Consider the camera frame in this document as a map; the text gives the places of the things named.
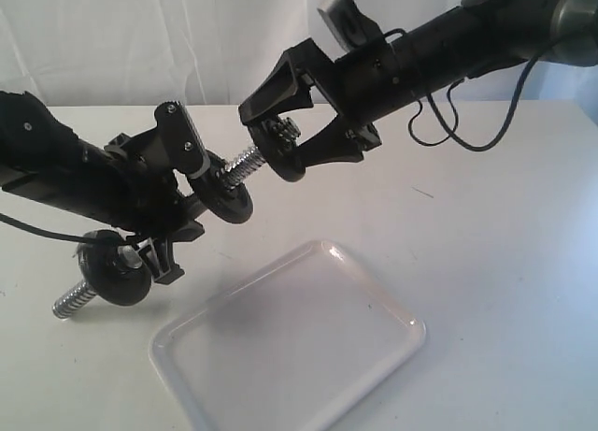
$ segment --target threaded metal rod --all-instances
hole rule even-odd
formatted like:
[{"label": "threaded metal rod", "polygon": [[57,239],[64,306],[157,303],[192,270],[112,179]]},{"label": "threaded metal rod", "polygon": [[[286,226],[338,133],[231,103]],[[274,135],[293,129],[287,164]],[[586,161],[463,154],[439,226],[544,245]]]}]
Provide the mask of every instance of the threaded metal rod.
[{"label": "threaded metal rod", "polygon": [[82,280],[66,294],[54,302],[52,312],[59,319],[68,319],[87,305],[97,292],[86,280]]},{"label": "threaded metal rod", "polygon": [[[299,128],[291,118],[286,118],[274,124],[273,132],[278,133],[282,139],[289,141],[294,141],[301,135]],[[228,163],[218,177],[227,190],[233,190],[265,163],[266,161],[257,146],[250,146]]]}]

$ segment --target white curtain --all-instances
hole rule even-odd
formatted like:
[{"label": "white curtain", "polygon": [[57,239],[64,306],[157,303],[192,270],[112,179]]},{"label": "white curtain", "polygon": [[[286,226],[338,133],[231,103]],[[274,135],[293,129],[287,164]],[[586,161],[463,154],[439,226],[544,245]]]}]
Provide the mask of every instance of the white curtain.
[{"label": "white curtain", "polygon": [[[407,30],[460,0],[356,0],[383,29]],[[237,104],[286,48],[312,36],[341,50],[320,0],[0,0],[0,89],[49,105]],[[472,81],[465,99],[507,99],[515,68]],[[540,65],[525,97],[578,100],[595,110],[593,70]]]}]

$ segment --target white tabletop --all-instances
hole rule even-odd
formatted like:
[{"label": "white tabletop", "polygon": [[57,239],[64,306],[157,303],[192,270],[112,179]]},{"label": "white tabletop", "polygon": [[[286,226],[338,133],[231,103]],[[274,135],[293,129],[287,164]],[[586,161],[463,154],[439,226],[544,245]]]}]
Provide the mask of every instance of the white tabletop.
[{"label": "white tabletop", "polygon": [[[505,103],[462,103],[482,143]],[[97,145],[153,126],[153,108],[54,108]],[[204,143],[232,157],[249,143],[233,107],[190,108]],[[51,304],[79,279],[74,246],[0,225],[3,429],[188,429],[149,360],[156,331],[186,309],[314,238],[335,241],[422,318],[413,359],[336,429],[596,429],[598,128],[572,104],[525,102],[493,151],[410,140],[404,109],[377,126],[384,145],[358,165],[310,168],[295,184],[263,169],[247,183],[244,225],[202,216],[176,246],[187,275],[140,305],[95,299],[71,321]],[[293,113],[311,135],[327,107]],[[439,136],[430,114],[417,123]],[[0,195],[0,210],[84,233],[97,223]]]}]

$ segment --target plastic tray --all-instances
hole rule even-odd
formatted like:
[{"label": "plastic tray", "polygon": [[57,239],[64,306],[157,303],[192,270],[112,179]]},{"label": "plastic tray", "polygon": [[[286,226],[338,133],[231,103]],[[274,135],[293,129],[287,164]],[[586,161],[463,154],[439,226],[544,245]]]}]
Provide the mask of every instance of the plastic tray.
[{"label": "plastic tray", "polygon": [[151,347],[195,429],[322,430],[425,339],[336,245],[309,242],[161,330]]}]

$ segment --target black cable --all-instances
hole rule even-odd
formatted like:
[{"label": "black cable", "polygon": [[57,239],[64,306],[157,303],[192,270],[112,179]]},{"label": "black cable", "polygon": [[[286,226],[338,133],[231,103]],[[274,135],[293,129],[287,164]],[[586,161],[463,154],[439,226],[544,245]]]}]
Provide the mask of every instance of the black cable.
[{"label": "black cable", "polygon": [[493,147],[495,147],[505,136],[506,131],[508,130],[508,128],[510,127],[511,123],[513,122],[513,118],[515,116],[515,112],[517,110],[517,106],[519,105],[519,101],[521,99],[521,94],[523,93],[523,87],[525,85],[525,82],[527,81],[527,78],[530,76],[530,73],[532,72],[532,69],[534,69],[535,64],[538,63],[538,61],[542,58],[542,56],[544,56],[544,54],[546,54],[547,52],[549,52],[550,50],[552,50],[556,45],[569,40],[571,38],[574,38],[576,36],[579,36],[585,32],[589,32],[589,27],[583,27],[580,28],[574,32],[568,33],[568,34],[564,34],[562,36],[558,36],[552,40],[549,41],[549,43],[542,49],[540,49],[531,59],[530,61],[527,63],[527,65],[523,68],[523,71],[521,72],[520,78],[517,82],[516,88],[515,88],[515,92],[513,93],[513,97],[511,98],[511,104],[509,106],[508,112],[506,114],[505,117],[505,121],[503,123],[503,126],[501,127],[501,129],[498,131],[498,133],[496,134],[496,136],[486,145],[484,146],[474,146],[470,143],[468,143],[467,141],[465,141],[464,139],[462,139],[460,136],[458,136],[455,133],[454,129],[451,129],[449,127],[449,125],[447,124],[445,118],[442,116],[442,113],[440,112],[440,110],[438,109],[438,105],[436,104],[436,102],[434,101],[434,98],[432,96],[432,93],[430,92],[430,89],[427,86],[427,82],[425,77],[423,76],[422,72],[421,72],[421,68],[418,65],[418,55],[417,55],[417,51],[415,50],[415,46],[413,45],[413,42],[410,39],[410,35],[407,31],[405,31],[404,29],[392,29],[391,31],[389,31],[388,33],[386,33],[384,36],[388,37],[394,34],[401,34],[402,36],[404,36],[405,38],[407,38],[408,42],[409,42],[409,47],[411,48],[411,52],[413,54],[414,57],[414,61],[416,63],[416,69],[418,70],[418,72],[420,73],[420,75],[422,76],[422,80],[425,84],[425,91],[426,91],[426,99],[428,100],[428,102],[430,103],[430,107],[432,108],[432,111],[434,112],[435,117],[438,119],[438,121],[440,122],[440,125],[442,126],[442,128],[445,130],[445,132],[448,134],[449,137],[451,137],[452,139],[454,139],[459,145],[461,145],[462,147],[464,147],[465,149],[469,150],[469,151],[473,151],[473,152],[483,152],[483,151],[489,151],[490,149],[492,149]]},{"label": "black cable", "polygon": [[[455,88],[457,88],[459,85],[461,85],[462,83],[464,83],[464,79],[461,80],[457,80],[456,82],[453,82],[450,87],[448,88],[447,91],[447,100],[448,103],[450,104],[450,108],[452,109],[452,113],[453,116],[455,118],[455,125],[453,125],[452,127],[452,131],[455,132],[458,128],[459,128],[459,112],[457,111],[457,108],[455,107],[455,104],[452,100],[452,92]],[[423,112],[423,103],[418,99],[417,101],[418,105],[420,106],[420,109],[418,110],[418,112],[413,116],[413,118],[411,118],[409,120],[409,123],[407,125],[407,130],[409,131],[409,135],[413,138],[413,140],[420,144],[421,146],[424,146],[426,148],[433,148],[435,146],[440,146],[441,144],[446,143],[447,141],[450,140],[450,136],[446,136],[445,138],[441,139],[440,141],[436,141],[435,143],[428,143],[426,141],[421,140],[420,138],[418,138],[415,135],[415,131],[413,130],[413,124],[415,123],[415,120],[421,115],[421,113]]]},{"label": "black cable", "polygon": [[46,237],[48,239],[55,239],[58,241],[77,242],[79,244],[91,244],[94,246],[108,246],[118,247],[123,245],[133,245],[146,239],[146,237],[132,236],[126,237],[124,242],[117,239],[99,239],[95,237],[75,237],[72,235],[65,235],[62,233],[50,232],[41,228],[34,227],[28,223],[22,223],[21,221],[11,218],[6,214],[0,213],[0,223],[5,223],[12,227],[18,228],[24,232],[31,233],[38,237]]}]

